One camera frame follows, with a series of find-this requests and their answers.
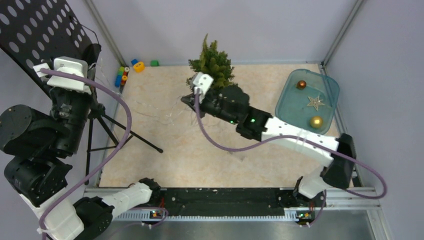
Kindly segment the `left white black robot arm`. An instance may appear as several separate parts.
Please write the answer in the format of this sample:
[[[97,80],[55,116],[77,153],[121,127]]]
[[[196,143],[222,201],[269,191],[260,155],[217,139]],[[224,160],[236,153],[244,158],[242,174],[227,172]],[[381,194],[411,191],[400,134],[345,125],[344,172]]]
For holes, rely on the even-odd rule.
[[[4,176],[43,221],[41,232],[52,240],[93,240],[127,210],[156,206],[161,188],[147,177],[112,195],[66,198],[72,166],[63,159],[78,151],[89,112],[103,107],[90,93],[54,87],[49,94],[49,114],[18,104],[0,116],[0,149],[13,156]]]

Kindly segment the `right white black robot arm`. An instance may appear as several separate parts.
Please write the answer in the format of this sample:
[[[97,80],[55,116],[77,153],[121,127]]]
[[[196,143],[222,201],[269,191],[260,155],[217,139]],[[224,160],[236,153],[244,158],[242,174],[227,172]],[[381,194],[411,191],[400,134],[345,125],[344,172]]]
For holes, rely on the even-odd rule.
[[[326,136],[286,123],[269,112],[252,107],[249,95],[238,86],[209,90],[207,93],[194,90],[180,100],[196,113],[203,135],[219,149],[242,152],[272,143],[316,160],[320,166],[301,176],[293,189],[292,198],[297,205],[307,206],[319,193],[329,188],[349,188],[354,168],[353,139],[350,136]],[[241,148],[218,144],[203,126],[201,119],[206,114],[235,125],[238,134],[256,143]]]

